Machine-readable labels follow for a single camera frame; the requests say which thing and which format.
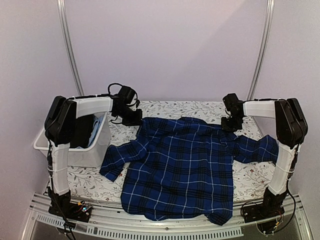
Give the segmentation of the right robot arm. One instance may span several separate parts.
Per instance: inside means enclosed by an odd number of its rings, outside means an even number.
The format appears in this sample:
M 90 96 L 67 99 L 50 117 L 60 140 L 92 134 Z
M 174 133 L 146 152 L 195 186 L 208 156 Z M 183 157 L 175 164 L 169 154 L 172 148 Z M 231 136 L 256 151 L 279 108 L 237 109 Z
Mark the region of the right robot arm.
M 275 120 L 278 140 L 278 157 L 271 182 L 266 192 L 280 196 L 287 191 L 287 182 L 295 171 L 298 153 L 308 133 L 308 124 L 297 98 L 256 99 L 243 101 L 235 93 L 222 99 L 227 117 L 221 118 L 225 131 L 242 129 L 244 117 L 259 117 Z

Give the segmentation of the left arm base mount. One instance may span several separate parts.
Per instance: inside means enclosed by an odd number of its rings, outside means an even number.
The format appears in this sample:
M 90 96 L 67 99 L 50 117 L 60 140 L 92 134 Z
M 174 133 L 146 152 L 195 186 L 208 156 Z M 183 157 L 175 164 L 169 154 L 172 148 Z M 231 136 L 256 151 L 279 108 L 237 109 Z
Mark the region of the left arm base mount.
M 67 220 L 88 223 L 92 213 L 92 204 L 84 201 L 72 203 L 68 198 L 56 198 L 51 200 L 48 212 Z

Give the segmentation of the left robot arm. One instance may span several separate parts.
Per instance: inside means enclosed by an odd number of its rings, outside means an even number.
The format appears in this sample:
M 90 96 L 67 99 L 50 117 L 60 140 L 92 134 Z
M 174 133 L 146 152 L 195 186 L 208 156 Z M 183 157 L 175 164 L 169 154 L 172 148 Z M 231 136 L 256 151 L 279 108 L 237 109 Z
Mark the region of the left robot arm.
M 111 113 L 120 117 L 124 126 L 138 126 L 142 122 L 142 110 L 138 94 L 129 86 L 122 85 L 116 94 L 102 93 L 65 98 L 56 96 L 44 122 L 44 134 L 48 140 L 48 172 L 51 191 L 64 196 L 70 192 L 68 185 L 68 152 L 74 138 L 76 120 L 87 115 Z

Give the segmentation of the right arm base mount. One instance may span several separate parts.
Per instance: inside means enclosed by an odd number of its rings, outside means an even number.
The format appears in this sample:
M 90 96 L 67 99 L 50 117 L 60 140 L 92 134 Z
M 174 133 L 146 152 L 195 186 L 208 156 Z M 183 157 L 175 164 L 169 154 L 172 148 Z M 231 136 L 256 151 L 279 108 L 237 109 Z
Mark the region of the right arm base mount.
M 263 235 L 273 235 L 284 220 L 285 210 L 282 205 L 274 209 L 266 209 L 263 204 L 252 201 L 245 202 L 240 214 L 245 223 L 256 223 L 258 231 Z

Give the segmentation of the blue plaid long sleeve shirt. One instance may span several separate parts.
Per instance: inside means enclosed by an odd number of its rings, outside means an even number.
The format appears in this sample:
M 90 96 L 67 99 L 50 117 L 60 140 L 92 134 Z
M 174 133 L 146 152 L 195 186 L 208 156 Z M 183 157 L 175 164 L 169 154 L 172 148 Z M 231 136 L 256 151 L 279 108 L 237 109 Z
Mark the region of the blue plaid long sleeve shirt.
M 233 163 L 276 162 L 278 152 L 269 135 L 254 140 L 198 118 L 145 117 L 134 140 L 108 147 L 99 172 L 115 181 L 128 164 L 120 201 L 131 215 L 204 215 L 221 226 L 233 215 Z

